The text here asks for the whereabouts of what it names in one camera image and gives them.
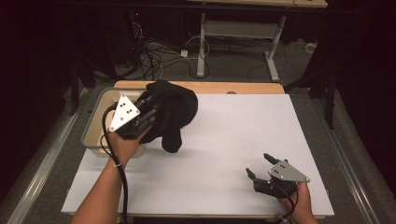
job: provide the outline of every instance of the black cloth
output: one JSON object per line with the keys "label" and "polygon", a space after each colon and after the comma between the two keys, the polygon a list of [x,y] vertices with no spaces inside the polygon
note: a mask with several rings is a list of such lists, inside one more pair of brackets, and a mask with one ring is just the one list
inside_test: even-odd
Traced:
{"label": "black cloth", "polygon": [[198,110],[195,93],[161,79],[149,83],[146,89],[137,100],[151,96],[148,107],[156,104],[163,104],[163,107],[157,111],[154,124],[140,143],[162,137],[163,149],[170,153],[178,152],[182,144],[180,129],[192,121]]}

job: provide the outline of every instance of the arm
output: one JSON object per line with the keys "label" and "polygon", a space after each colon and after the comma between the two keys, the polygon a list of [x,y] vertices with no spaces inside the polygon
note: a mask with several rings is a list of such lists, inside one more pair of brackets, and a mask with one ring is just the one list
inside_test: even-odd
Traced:
{"label": "arm", "polygon": [[[311,196],[308,185],[305,182],[298,183],[297,190],[298,202],[294,208],[294,212],[290,215],[290,218],[298,224],[318,224],[318,221],[315,219],[314,214],[312,213]],[[294,192],[291,195],[291,198],[294,202],[296,202],[297,193]],[[288,211],[291,210],[291,204],[288,199],[285,198],[278,200],[280,203],[285,205]]]}
{"label": "arm", "polygon": [[[123,140],[117,133],[108,134],[111,146],[123,169],[136,153],[144,134],[142,133],[135,140]],[[74,214],[71,223],[116,223],[122,183],[119,171],[114,165],[114,161],[109,158],[90,193]]]}

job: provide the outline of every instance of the human hand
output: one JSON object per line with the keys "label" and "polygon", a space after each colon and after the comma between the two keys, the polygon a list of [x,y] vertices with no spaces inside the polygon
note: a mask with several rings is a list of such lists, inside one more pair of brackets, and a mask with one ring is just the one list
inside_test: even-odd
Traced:
{"label": "human hand", "polygon": [[[317,220],[312,214],[311,195],[309,193],[308,185],[305,182],[297,183],[298,202],[294,208],[294,212],[290,214],[290,218],[299,224],[317,224]],[[297,192],[291,196],[294,203],[297,200]],[[280,203],[285,205],[286,209],[291,211],[291,204],[287,198],[278,199]]]}
{"label": "human hand", "polygon": [[116,132],[108,133],[108,139],[110,140],[110,144],[113,147],[114,153],[119,158],[122,167],[125,168],[128,161],[136,153],[137,149],[139,148],[140,140],[148,131],[149,128],[134,140],[125,140]]}

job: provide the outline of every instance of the table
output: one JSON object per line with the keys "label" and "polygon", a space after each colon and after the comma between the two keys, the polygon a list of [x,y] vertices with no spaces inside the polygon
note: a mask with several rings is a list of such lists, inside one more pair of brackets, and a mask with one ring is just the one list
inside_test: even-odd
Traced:
{"label": "table", "polygon": [[[325,0],[189,0],[192,2],[220,3],[220,4],[248,4],[255,6],[271,7],[327,7]],[[265,60],[267,62],[271,79],[274,82],[279,81],[277,74],[274,54],[277,43],[282,34],[286,21],[286,16],[281,16],[278,23],[253,23],[253,22],[236,22],[236,21],[207,21],[205,13],[201,18],[201,35],[200,51],[197,64],[197,76],[205,75],[205,36],[206,35],[223,35],[237,37],[269,38],[272,39],[271,50],[265,51]]]}
{"label": "table", "polygon": [[[115,87],[140,89],[147,82],[121,81]],[[126,167],[133,217],[243,217],[284,215],[275,198],[254,191],[246,168],[269,179],[268,153],[310,177],[313,212],[332,216],[323,186],[290,98],[275,83],[176,82],[197,93],[196,117],[182,129],[176,154],[161,149],[161,140],[146,144],[143,156]],[[208,87],[216,93],[207,93]],[[238,94],[224,94],[238,90]],[[62,209],[74,213],[107,159],[87,149]]]}

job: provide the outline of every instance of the black fabric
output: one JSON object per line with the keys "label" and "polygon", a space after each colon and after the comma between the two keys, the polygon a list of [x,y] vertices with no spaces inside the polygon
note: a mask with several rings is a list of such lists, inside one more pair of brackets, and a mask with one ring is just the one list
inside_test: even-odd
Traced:
{"label": "black fabric", "polygon": [[151,129],[140,141],[145,144],[157,137],[162,137],[163,149],[175,153],[181,147],[180,129],[188,125],[198,110],[195,93],[165,80],[158,80],[147,85],[147,90],[137,100],[147,99],[148,105],[163,104],[156,114]]}

